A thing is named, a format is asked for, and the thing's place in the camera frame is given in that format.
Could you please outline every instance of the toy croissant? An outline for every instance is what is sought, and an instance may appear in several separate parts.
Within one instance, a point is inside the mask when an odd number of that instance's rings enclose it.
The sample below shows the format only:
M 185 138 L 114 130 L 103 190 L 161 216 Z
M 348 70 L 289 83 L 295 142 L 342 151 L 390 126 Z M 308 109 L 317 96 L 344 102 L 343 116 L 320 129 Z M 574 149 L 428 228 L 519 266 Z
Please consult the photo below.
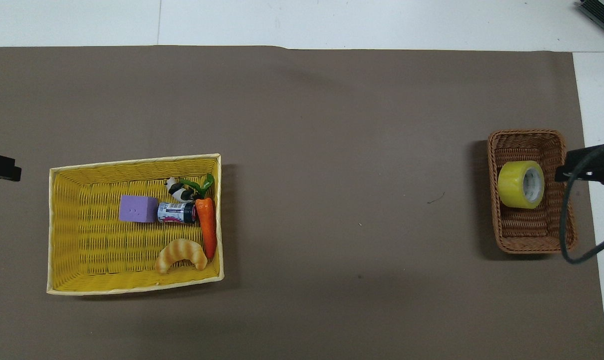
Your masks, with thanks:
M 183 259 L 190 260 L 195 265 L 195 269 L 201 270 L 206 267 L 206 255 L 200 244 L 187 239 L 175 239 L 160 251 L 155 261 L 155 270 L 160 274 L 166 274 L 171 265 Z

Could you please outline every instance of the tape roll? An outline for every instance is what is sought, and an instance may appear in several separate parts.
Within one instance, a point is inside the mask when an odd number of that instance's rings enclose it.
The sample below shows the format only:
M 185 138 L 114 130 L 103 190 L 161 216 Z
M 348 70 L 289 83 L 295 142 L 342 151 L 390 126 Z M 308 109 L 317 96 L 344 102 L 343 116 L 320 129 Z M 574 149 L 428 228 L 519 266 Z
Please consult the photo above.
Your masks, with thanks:
M 544 172 L 534 161 L 510 161 L 498 177 L 501 202 L 510 208 L 535 209 L 544 197 Z

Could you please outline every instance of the purple block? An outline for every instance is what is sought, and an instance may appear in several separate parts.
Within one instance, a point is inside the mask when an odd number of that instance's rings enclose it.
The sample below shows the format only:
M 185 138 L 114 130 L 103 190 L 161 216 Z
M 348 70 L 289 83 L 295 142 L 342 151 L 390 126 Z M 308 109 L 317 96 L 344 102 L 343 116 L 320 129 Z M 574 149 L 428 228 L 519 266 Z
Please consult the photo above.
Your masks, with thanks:
M 123 194 L 119 199 L 119 219 L 136 223 L 154 222 L 157 219 L 157 199 Z

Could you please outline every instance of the brown tablecloth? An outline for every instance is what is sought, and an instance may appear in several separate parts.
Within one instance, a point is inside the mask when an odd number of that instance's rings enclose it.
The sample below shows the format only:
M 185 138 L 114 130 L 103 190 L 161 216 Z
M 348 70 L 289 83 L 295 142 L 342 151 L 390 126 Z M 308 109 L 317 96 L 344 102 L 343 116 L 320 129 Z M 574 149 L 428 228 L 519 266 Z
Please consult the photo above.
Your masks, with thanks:
M 604 358 L 596 259 L 495 244 L 505 128 L 583 146 L 570 53 L 0 48 L 0 359 Z M 44 293 L 50 167 L 214 152 L 225 280 Z

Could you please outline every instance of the small cylindrical container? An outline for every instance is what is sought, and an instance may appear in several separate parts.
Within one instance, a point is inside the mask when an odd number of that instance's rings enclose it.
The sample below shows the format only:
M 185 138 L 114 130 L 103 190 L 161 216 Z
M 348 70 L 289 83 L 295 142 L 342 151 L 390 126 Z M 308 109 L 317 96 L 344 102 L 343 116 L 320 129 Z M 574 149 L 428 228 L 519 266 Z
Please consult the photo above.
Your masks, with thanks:
M 157 207 L 157 221 L 160 223 L 192 224 L 197 212 L 192 203 L 161 202 Z

